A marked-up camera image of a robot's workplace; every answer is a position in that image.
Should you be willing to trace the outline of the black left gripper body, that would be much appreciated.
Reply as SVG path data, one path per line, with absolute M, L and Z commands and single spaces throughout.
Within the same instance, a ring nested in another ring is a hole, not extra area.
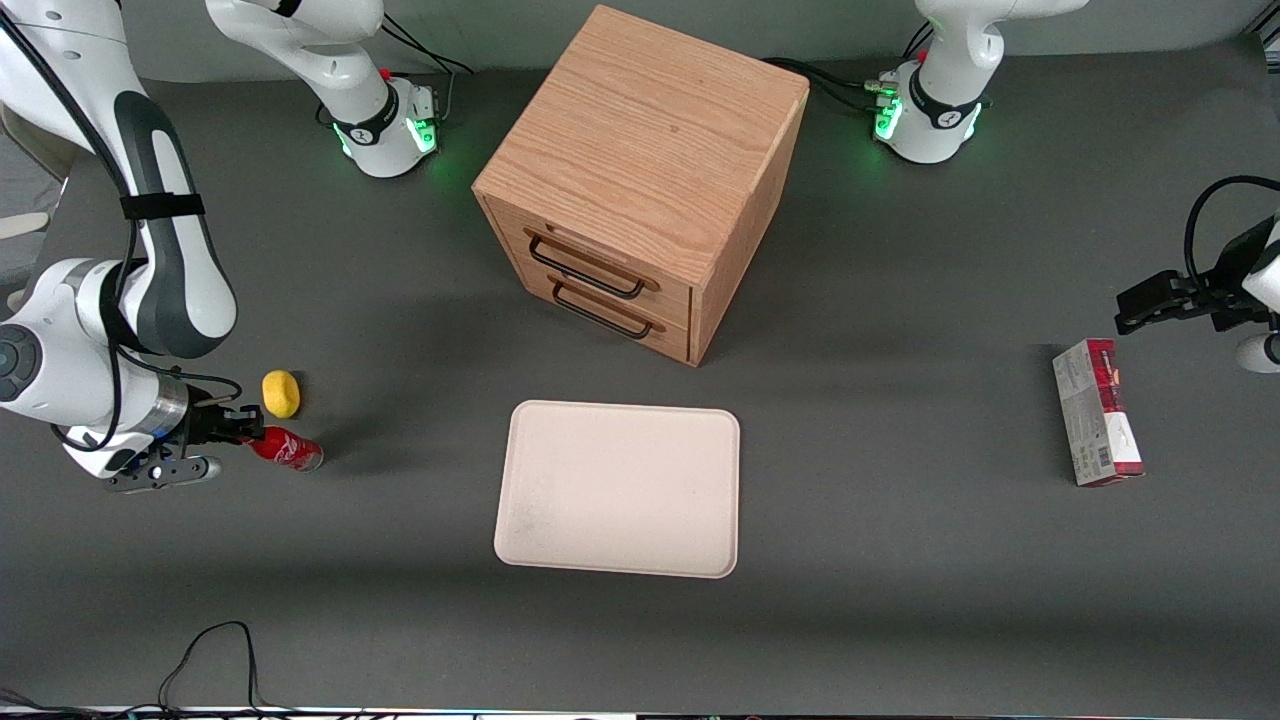
M 1277 233 L 1276 224 L 1261 222 L 1228 241 L 1213 266 L 1201 277 L 1215 301 L 1210 314 L 1215 331 L 1251 323 L 1277 327 L 1277 301 L 1267 305 L 1244 287 L 1245 278 L 1261 260 L 1277 260 L 1277 250 L 1267 250 Z

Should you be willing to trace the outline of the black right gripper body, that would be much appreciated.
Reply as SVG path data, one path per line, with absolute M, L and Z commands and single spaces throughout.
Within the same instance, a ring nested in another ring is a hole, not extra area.
M 205 445 L 224 445 L 225 410 L 214 398 L 205 398 L 191 405 L 183 420 L 183 448 Z

